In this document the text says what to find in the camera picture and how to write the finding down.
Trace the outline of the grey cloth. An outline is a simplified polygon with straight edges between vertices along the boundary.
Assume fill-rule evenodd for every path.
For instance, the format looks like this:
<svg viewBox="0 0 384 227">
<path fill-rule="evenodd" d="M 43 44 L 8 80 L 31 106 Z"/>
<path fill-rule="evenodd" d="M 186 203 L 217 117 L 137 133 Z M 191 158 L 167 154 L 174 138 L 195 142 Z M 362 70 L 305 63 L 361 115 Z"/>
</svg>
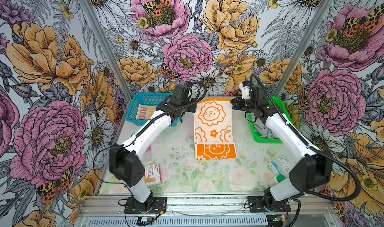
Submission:
<svg viewBox="0 0 384 227">
<path fill-rule="evenodd" d="M 262 139 L 278 139 L 278 137 L 262 122 L 255 122 L 253 124 L 255 133 L 259 135 Z"/>
</svg>

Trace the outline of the right aluminium frame post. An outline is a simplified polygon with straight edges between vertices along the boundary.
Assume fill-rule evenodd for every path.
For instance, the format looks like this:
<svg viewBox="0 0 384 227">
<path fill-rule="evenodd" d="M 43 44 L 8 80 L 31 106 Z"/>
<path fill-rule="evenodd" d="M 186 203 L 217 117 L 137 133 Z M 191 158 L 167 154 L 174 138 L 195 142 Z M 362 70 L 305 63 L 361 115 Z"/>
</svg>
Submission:
<svg viewBox="0 0 384 227">
<path fill-rule="evenodd" d="M 281 80 L 277 84 L 273 96 L 278 96 L 288 83 L 290 76 L 293 74 L 296 66 L 299 63 L 299 60 L 305 51 L 306 47 L 310 43 L 310 38 L 315 34 L 315 30 L 318 29 L 321 20 L 325 17 L 325 15 L 329 12 L 329 8 L 334 0 L 321 0 L 319 8 L 314 14 L 314 18 L 309 21 L 308 27 L 305 30 L 303 37 L 300 39 L 298 47 L 296 48 L 284 74 L 282 75 Z"/>
</svg>

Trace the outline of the aluminium front rail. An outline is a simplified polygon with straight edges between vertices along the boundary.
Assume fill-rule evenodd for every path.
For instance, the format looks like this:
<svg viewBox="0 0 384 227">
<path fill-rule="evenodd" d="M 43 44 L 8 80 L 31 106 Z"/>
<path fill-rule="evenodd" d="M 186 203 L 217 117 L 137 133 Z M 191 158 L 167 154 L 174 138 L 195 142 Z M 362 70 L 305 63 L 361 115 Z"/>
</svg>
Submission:
<svg viewBox="0 0 384 227">
<path fill-rule="evenodd" d="M 190 194 L 163 194 L 167 198 L 167 210 L 164 216 L 195 215 L 195 216 L 219 216 L 248 215 L 250 211 L 244 207 L 247 197 L 262 196 L 256 193 L 190 193 Z M 123 217 L 125 201 L 130 195 L 98 195 L 87 197 L 80 211 L 79 217 Z M 300 197 L 302 215 L 327 215 L 336 211 L 327 200 L 315 196 Z"/>
</svg>

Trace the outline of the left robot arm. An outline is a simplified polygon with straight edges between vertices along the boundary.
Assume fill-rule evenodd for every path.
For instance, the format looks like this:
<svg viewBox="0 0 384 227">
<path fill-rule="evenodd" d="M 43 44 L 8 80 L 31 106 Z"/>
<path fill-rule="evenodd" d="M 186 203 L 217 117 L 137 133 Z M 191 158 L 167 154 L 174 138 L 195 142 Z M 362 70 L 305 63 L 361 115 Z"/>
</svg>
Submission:
<svg viewBox="0 0 384 227">
<path fill-rule="evenodd" d="M 208 93 L 201 82 L 177 85 L 173 94 L 160 102 L 149 120 L 122 144 L 113 144 L 109 149 L 109 171 L 131 193 L 128 205 L 141 213 L 154 208 L 154 194 L 144 180 L 145 167 L 142 158 L 152 142 L 175 120 L 187 113 L 195 113 L 197 104 Z"/>
</svg>

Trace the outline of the aluminium frame post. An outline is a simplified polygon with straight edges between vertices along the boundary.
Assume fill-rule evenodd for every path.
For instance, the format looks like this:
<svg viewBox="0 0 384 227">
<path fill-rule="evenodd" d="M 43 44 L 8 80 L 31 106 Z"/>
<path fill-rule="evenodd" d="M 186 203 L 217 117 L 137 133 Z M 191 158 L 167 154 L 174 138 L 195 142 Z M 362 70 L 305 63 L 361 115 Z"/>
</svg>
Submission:
<svg viewBox="0 0 384 227">
<path fill-rule="evenodd" d="M 282 75 L 281 80 L 277 84 L 273 96 L 278 96 L 288 83 L 290 76 L 293 74 L 296 66 L 299 63 L 299 60 L 305 51 L 306 47 L 310 43 L 310 38 L 315 34 L 315 30 L 318 29 L 321 20 L 325 17 L 325 15 L 329 12 L 329 8 L 334 0 L 321 0 L 319 8 L 314 14 L 314 18 L 309 21 L 308 27 L 305 30 L 303 37 L 300 39 L 298 47 L 296 48 L 284 74 Z"/>
<path fill-rule="evenodd" d="M 115 58 L 115 55 L 111 49 L 111 46 L 108 42 L 108 39 L 104 33 L 103 27 L 98 20 L 96 13 L 93 10 L 93 6 L 90 0 L 78 0 L 80 2 L 80 6 L 83 9 L 83 12 L 86 15 L 87 21 L 90 26 L 93 28 L 93 32 L 101 45 L 101 48 L 107 58 L 108 63 L 110 64 L 117 81 L 120 85 L 120 88 L 127 100 L 128 103 L 132 100 L 132 93 L 129 90 L 129 87 L 126 83 L 126 80 L 122 74 L 121 69 L 118 66 L 118 61 Z"/>
</svg>

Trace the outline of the teal plastic basket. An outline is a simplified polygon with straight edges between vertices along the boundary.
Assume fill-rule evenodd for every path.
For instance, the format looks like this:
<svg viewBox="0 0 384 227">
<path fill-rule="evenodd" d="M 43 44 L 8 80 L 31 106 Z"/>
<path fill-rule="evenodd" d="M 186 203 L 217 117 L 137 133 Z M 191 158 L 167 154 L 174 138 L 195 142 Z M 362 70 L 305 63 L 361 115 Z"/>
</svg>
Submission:
<svg viewBox="0 0 384 227">
<path fill-rule="evenodd" d="M 150 107 L 156 108 L 167 97 L 172 96 L 171 93 L 138 93 L 136 94 L 127 110 L 126 121 L 137 126 L 143 126 L 148 117 L 140 117 L 140 107 L 143 106 L 146 110 Z"/>
</svg>

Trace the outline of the left aluminium frame post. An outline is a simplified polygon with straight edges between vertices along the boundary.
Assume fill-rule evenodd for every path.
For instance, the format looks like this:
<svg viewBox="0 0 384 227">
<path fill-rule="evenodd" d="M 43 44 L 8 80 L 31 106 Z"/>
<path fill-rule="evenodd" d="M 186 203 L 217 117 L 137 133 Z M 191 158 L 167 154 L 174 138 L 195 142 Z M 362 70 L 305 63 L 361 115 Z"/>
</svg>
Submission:
<svg viewBox="0 0 384 227">
<path fill-rule="evenodd" d="M 101 48 L 107 58 L 108 63 L 110 64 L 117 81 L 120 85 L 120 88 L 127 100 L 128 103 L 132 100 L 132 93 L 129 90 L 129 87 L 126 83 L 126 80 L 122 74 L 121 69 L 118 66 L 118 61 L 115 58 L 115 55 L 111 49 L 111 46 L 108 42 L 108 39 L 104 33 L 103 27 L 98 20 L 96 13 L 93 10 L 93 6 L 90 0 L 78 0 L 80 2 L 80 6 L 83 9 L 83 12 L 86 15 L 87 21 L 90 26 L 93 28 L 93 32 L 101 45 Z"/>
</svg>

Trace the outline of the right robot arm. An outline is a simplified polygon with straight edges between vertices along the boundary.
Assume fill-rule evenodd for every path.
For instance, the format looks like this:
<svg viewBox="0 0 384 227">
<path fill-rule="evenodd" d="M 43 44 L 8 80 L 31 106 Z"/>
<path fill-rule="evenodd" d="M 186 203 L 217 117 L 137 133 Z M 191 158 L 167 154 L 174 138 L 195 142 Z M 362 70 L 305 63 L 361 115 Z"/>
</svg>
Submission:
<svg viewBox="0 0 384 227">
<path fill-rule="evenodd" d="M 265 190 L 262 198 L 264 208 L 272 211 L 284 201 L 305 194 L 333 202 L 347 202 L 359 196 L 362 186 L 358 176 L 344 163 L 335 159 L 331 153 L 321 151 L 305 138 L 276 105 L 255 73 L 251 74 L 249 80 L 240 84 L 240 89 L 242 95 L 231 100 L 233 109 L 253 114 L 254 117 L 249 121 L 271 130 L 296 159 L 296 165 L 288 177 Z M 334 164 L 343 168 L 355 184 L 354 191 L 346 197 L 330 197 L 314 191 L 315 188 L 330 181 Z"/>
</svg>

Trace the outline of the small green circuit board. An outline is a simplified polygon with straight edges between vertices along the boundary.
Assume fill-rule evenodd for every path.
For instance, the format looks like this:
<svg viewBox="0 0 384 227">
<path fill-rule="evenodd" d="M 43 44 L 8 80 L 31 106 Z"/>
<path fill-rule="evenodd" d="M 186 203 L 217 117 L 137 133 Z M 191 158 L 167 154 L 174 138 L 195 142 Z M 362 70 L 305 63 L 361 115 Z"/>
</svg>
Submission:
<svg viewBox="0 0 384 227">
<path fill-rule="evenodd" d="M 138 221 L 137 221 L 137 224 L 145 224 L 145 223 L 149 223 L 153 220 L 152 217 L 138 217 Z"/>
</svg>

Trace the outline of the bandage box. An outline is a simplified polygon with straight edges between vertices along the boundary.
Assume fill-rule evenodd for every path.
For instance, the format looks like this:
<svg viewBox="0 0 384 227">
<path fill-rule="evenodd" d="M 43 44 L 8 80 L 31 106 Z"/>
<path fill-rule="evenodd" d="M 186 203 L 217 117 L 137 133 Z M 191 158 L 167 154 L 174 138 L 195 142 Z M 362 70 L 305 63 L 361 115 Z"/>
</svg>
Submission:
<svg viewBox="0 0 384 227">
<path fill-rule="evenodd" d="M 145 166 L 145 174 L 143 179 L 146 185 L 150 187 L 155 187 L 162 184 L 162 175 L 160 165 L 158 163 Z"/>
</svg>

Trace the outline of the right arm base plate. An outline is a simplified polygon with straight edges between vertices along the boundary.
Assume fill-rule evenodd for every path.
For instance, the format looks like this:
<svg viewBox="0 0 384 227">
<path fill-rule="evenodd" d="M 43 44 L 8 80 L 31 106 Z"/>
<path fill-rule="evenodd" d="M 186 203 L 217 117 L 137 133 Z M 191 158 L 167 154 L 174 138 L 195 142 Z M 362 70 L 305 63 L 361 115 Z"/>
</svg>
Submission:
<svg viewBox="0 0 384 227">
<path fill-rule="evenodd" d="M 289 213 L 290 204 L 287 200 L 277 202 L 270 197 L 248 196 L 247 203 L 251 213 Z"/>
</svg>

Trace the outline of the green plastic basket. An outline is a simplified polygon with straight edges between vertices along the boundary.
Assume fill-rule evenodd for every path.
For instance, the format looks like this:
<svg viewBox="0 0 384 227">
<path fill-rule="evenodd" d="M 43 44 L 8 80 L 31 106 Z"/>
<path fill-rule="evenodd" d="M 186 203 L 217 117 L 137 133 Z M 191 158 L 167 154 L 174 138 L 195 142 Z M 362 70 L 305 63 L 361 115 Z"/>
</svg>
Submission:
<svg viewBox="0 0 384 227">
<path fill-rule="evenodd" d="M 278 97 L 272 96 L 274 103 L 282 110 L 286 118 L 292 123 L 291 117 L 283 103 Z M 251 132 L 253 135 L 254 141 L 258 143 L 283 143 L 279 138 L 277 138 L 270 129 L 263 126 L 263 123 L 259 120 L 256 122 L 251 122 Z"/>
</svg>

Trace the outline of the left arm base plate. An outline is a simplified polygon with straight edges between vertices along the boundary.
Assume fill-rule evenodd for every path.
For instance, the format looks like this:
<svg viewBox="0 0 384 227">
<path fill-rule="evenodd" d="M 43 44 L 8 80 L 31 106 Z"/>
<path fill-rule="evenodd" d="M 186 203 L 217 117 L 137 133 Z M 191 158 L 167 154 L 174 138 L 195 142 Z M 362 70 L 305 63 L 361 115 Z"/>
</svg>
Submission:
<svg viewBox="0 0 384 227">
<path fill-rule="evenodd" d="M 128 202 L 124 205 L 124 213 L 128 215 L 165 213 L 167 200 L 166 197 L 151 197 L 146 202 L 140 203 L 134 198 L 128 198 Z"/>
</svg>

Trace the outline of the orange white towel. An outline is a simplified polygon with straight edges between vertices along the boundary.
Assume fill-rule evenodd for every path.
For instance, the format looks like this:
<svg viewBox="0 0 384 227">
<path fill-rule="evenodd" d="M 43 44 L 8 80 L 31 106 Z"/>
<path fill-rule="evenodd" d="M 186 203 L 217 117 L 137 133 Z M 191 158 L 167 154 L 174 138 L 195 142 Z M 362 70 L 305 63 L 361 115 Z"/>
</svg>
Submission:
<svg viewBox="0 0 384 227">
<path fill-rule="evenodd" d="M 195 155 L 197 160 L 237 157 L 232 127 L 230 98 L 207 98 L 194 113 Z"/>
</svg>

